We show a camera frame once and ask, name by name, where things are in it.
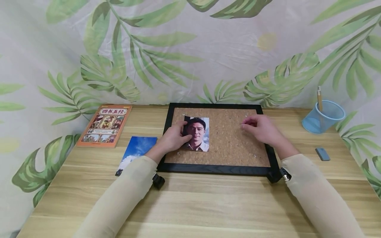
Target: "white collar shirt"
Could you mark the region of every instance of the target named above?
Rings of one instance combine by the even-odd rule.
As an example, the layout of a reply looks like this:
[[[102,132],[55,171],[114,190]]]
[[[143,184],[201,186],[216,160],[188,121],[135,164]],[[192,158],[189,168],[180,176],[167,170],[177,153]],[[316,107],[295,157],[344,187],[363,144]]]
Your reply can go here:
[[[187,148],[194,150],[189,143],[187,144]],[[194,151],[207,152],[208,150],[209,150],[209,145],[205,142],[201,142],[201,144]]]

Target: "book cover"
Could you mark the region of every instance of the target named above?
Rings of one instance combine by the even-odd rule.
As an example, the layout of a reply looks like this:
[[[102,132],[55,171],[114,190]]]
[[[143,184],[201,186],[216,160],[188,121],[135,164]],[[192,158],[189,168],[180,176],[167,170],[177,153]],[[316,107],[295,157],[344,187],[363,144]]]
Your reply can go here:
[[[115,148],[131,109],[131,105],[100,106],[79,138],[77,146]]]

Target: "blue mesh pen holder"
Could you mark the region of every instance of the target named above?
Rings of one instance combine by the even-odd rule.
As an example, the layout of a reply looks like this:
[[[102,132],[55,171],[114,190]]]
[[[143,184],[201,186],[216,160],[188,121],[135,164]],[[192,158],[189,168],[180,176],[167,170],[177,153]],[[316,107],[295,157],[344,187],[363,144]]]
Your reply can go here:
[[[323,112],[318,110],[316,103],[312,111],[302,120],[303,127],[311,133],[324,133],[333,124],[345,118],[344,109],[337,103],[323,100],[322,105]]]

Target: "cork board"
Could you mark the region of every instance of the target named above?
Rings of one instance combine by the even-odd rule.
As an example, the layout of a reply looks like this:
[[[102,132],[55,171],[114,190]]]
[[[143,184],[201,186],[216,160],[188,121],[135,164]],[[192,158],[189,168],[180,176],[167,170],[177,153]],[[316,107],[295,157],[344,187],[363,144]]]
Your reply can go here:
[[[209,151],[180,149],[165,156],[165,163],[270,167],[263,143],[241,131],[240,124],[255,109],[174,109],[172,124],[184,116],[209,118]]]

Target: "fabric backdrop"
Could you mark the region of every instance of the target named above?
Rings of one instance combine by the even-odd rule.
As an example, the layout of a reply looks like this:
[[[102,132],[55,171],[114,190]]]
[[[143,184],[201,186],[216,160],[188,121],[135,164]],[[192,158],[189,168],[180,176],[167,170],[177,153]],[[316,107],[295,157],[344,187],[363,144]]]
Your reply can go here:
[[[0,2],[0,237],[17,233],[103,103],[342,105],[381,196],[380,0]]]

